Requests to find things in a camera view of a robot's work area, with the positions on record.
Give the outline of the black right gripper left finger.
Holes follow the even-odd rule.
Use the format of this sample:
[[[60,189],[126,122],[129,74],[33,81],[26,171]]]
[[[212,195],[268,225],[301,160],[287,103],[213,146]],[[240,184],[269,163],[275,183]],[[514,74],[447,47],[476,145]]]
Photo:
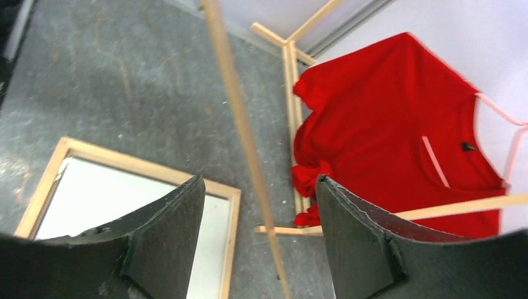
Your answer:
[[[185,298],[204,210],[194,176],[76,236],[1,235],[2,298]]]

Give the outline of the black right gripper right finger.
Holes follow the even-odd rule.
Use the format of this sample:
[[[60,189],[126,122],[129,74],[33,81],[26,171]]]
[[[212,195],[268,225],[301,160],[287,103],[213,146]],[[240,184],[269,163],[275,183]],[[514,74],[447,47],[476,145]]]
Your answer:
[[[326,175],[316,185],[337,298],[526,298],[527,230],[469,239],[402,219]]]

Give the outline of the light wooden picture frame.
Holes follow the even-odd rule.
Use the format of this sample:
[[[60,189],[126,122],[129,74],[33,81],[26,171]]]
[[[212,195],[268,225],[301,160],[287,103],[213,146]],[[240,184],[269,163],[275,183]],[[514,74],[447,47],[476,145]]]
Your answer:
[[[79,158],[88,162],[115,168],[127,173],[144,176],[179,186],[190,178],[190,174],[168,168],[150,161],[119,153],[107,148],[86,143],[69,137],[63,137],[57,143],[52,156],[47,163],[45,171],[37,188],[29,201],[29,205],[16,229],[18,237],[36,239],[36,233],[44,218],[51,198],[59,183],[70,158]],[[225,254],[224,294],[229,297],[230,281],[232,276],[233,258],[240,210],[241,190],[220,184],[215,181],[205,180],[205,194],[228,199],[231,202],[231,216],[229,238]]]

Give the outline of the printed photo with white border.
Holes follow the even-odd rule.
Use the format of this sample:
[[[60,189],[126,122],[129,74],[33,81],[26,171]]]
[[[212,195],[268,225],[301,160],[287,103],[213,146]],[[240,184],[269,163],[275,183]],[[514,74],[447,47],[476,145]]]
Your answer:
[[[70,158],[36,239],[75,236],[143,207],[175,185]],[[188,298],[225,298],[224,272],[231,202],[206,194]]]

